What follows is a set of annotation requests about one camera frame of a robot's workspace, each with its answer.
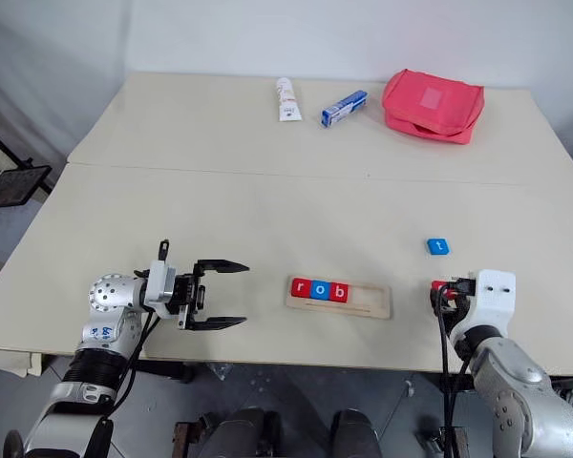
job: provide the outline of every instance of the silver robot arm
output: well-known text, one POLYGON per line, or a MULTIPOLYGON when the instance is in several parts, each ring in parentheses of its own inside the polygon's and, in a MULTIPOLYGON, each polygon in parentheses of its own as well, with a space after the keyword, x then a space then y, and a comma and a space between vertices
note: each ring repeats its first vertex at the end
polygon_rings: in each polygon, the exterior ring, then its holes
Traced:
POLYGON ((156 321, 178 317, 178 328, 189 330, 218 330, 245 321, 219 317, 196 322, 194 315, 203 308, 204 271, 241 272, 247 267, 228 260, 198 260, 193 273, 176 275, 165 261, 168 246, 164 240, 159 259, 149 270, 136 271, 136 277, 109 274, 92 284, 90 318, 69 370, 54 387, 25 444, 13 440, 18 434, 9 434, 5 456, 107 456, 113 432, 109 417, 124 399, 117 400, 118 390, 156 324, 150 325, 154 313, 156 321))
POLYGON ((443 305, 446 332, 458 356, 470 361, 476 391, 493 411, 494 456, 573 458, 572 406, 507 338, 515 309, 514 274, 482 270, 475 279, 446 283, 444 290, 444 299, 454 301, 443 305))

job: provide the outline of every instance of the table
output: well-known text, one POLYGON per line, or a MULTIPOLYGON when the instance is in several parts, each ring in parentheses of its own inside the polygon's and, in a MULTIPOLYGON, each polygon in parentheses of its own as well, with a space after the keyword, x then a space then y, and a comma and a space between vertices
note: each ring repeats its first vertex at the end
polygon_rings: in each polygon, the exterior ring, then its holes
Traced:
POLYGON ((147 267, 163 238, 180 272, 200 258, 250 266, 204 277, 204 313, 248 321, 213 333, 162 322, 147 357, 436 371, 430 281, 495 268, 517 275, 510 337, 573 375, 573 187, 69 164, 0 274, 0 348, 72 353, 92 281, 147 267), (431 237, 451 255, 431 257, 431 237), (290 274, 385 283, 393 317, 288 308, 290 274))
POLYGON ((526 90, 487 89, 467 146, 384 124, 384 83, 293 78, 303 122, 278 122, 275 78, 133 73, 71 163, 293 177, 573 186, 573 160, 526 90), (324 108, 369 103, 325 129, 324 108))

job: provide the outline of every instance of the blue block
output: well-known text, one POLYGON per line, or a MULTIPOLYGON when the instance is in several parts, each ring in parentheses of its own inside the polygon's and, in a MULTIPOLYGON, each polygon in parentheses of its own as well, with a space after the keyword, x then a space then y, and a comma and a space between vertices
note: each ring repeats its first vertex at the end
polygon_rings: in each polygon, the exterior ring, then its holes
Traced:
POLYGON ((429 251, 432 255, 447 255, 450 253, 450 247, 446 239, 428 239, 429 251))
POLYGON ((331 283, 329 283, 328 281, 315 280, 312 282, 312 291, 309 293, 309 296, 312 299, 320 299, 321 301, 328 301, 330 289, 331 289, 331 283))

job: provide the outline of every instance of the pink pouch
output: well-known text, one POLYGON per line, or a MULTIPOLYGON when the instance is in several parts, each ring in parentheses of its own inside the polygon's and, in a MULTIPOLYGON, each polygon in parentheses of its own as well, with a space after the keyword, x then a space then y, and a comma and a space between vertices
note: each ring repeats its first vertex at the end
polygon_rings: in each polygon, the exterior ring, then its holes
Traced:
POLYGON ((382 105, 396 131, 464 145, 484 108, 484 88, 406 69, 386 85, 382 105))

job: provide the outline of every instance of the floor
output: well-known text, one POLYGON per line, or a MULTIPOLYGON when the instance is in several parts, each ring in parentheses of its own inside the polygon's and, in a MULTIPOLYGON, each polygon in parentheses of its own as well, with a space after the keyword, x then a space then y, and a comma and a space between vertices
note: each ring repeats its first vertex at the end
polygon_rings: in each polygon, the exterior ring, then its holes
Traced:
MULTIPOLYGON (((25 437, 53 386, 67 370, 59 357, 41 377, 20 379, 0 371, 0 456, 9 429, 25 437)), ((236 364, 221 381, 207 366, 196 367, 188 384, 139 373, 129 398, 114 415, 111 458, 172 456, 177 421, 194 421, 212 411, 219 417, 243 406, 280 412, 285 446, 282 455, 323 457, 333 414, 355 407, 371 419, 385 458, 430 458, 416 433, 441 423, 439 390, 423 374, 332 367, 236 364), (409 396, 408 382, 414 388, 409 396)), ((467 426, 470 454, 492 458, 492 418, 475 392, 459 395, 456 425, 467 426)), ((199 447, 192 448, 195 456, 199 447)))

